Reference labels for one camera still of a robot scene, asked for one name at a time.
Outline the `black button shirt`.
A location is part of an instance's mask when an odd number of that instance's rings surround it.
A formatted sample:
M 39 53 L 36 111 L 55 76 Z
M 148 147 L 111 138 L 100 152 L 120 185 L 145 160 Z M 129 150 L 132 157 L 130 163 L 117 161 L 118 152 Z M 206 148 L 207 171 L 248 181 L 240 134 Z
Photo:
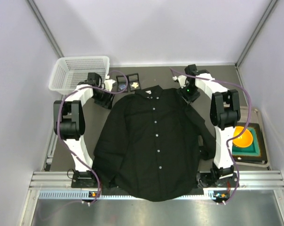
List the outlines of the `black button shirt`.
M 175 88 L 138 90 L 117 101 L 94 150 L 105 187 L 162 202 L 197 187 L 199 161 L 215 156 L 205 120 Z

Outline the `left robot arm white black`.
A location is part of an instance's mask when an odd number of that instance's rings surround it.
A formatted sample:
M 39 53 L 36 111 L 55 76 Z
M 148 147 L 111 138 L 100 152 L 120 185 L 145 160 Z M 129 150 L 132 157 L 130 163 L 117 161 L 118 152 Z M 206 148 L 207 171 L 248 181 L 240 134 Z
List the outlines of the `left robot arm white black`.
M 84 141 L 86 123 L 83 105 L 93 98 L 96 104 L 111 108 L 115 83 L 108 75 L 102 79 L 97 73 L 88 73 L 87 79 L 80 82 L 65 99 L 57 100 L 53 104 L 54 132 L 66 145 L 75 163 L 73 182 L 96 179 L 91 171 L 93 160 Z

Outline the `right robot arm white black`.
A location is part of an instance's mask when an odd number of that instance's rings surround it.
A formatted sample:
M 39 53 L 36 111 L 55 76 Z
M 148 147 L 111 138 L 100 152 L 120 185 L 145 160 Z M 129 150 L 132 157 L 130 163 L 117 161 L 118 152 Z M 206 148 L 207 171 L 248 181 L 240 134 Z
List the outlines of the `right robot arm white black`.
M 202 90 L 211 100 L 210 121 L 216 134 L 216 151 L 210 169 L 213 182 L 234 176 L 232 138 L 241 118 L 239 92 L 223 86 L 223 81 L 214 79 L 207 70 L 198 70 L 188 65 L 185 73 L 171 70 L 173 80 L 180 85 L 180 94 L 186 101 L 194 101 Z

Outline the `black box gold brooch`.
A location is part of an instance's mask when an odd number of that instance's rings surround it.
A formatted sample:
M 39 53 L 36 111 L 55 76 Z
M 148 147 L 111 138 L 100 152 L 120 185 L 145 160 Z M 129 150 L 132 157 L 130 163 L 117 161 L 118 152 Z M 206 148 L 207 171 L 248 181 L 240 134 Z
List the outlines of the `black box gold brooch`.
M 138 73 L 129 74 L 127 78 L 129 82 L 128 87 L 130 92 L 141 89 Z

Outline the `white perforated plastic basket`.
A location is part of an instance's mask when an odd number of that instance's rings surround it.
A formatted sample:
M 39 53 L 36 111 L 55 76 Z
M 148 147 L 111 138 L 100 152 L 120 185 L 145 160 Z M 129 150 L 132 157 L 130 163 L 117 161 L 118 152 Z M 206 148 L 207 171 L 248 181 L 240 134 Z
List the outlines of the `white perforated plastic basket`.
M 110 59 L 107 56 L 62 57 L 55 63 L 48 88 L 61 95 L 68 95 L 79 82 L 87 79 L 88 73 L 97 73 L 105 80 L 109 68 Z

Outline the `metal tray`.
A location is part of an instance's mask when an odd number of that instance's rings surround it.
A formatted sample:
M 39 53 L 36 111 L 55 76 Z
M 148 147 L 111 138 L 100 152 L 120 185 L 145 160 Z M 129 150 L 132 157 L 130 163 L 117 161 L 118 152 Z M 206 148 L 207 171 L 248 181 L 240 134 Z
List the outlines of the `metal tray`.
M 245 148 L 233 146 L 232 155 L 236 163 L 261 168 L 269 167 L 269 153 L 259 110 L 255 108 L 251 110 L 251 119 L 247 129 L 252 134 L 252 144 Z

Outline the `orange bowl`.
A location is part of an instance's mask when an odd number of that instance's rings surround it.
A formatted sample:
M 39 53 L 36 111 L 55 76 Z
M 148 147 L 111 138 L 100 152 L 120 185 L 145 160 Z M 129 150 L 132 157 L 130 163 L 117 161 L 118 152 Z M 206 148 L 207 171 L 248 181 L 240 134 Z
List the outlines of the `orange bowl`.
M 236 126 L 234 136 L 238 136 L 242 131 L 243 126 Z M 249 129 L 246 129 L 242 135 L 233 140 L 233 144 L 240 148 L 247 148 L 253 143 L 253 135 Z

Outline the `green black mat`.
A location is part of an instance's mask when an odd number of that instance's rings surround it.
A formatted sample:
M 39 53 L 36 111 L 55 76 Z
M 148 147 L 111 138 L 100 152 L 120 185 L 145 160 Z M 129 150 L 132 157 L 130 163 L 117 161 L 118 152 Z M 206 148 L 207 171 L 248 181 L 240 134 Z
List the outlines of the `green black mat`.
M 262 130 L 258 123 L 249 123 L 249 129 L 253 135 L 253 143 L 247 148 L 240 148 L 233 144 L 232 155 L 238 162 L 258 162 L 265 164 L 268 162 Z

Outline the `aluminium rail frame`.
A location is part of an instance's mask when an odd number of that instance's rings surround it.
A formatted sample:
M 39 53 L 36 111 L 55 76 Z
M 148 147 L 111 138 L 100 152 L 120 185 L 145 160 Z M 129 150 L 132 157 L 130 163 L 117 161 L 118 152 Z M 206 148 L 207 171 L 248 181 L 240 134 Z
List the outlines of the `aluminium rail frame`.
M 280 208 L 281 216 L 284 219 L 284 179 L 281 171 L 241 171 L 239 173 L 239 178 L 235 178 L 234 182 L 239 186 L 234 186 L 231 189 L 236 191 L 273 190 L 276 196 L 277 204 Z M 71 188 L 71 179 L 67 177 L 67 172 L 34 172 L 18 225 L 30 226 L 32 224 L 37 202 L 40 199 L 39 193 L 43 190 L 86 191 L 87 189 Z M 100 188 L 89 189 L 88 191 L 96 192 L 96 197 L 94 200 L 90 200 L 91 202 L 96 202 L 98 200 L 97 198 L 102 194 Z M 77 201 L 86 202 L 87 200 L 69 200 L 70 203 Z

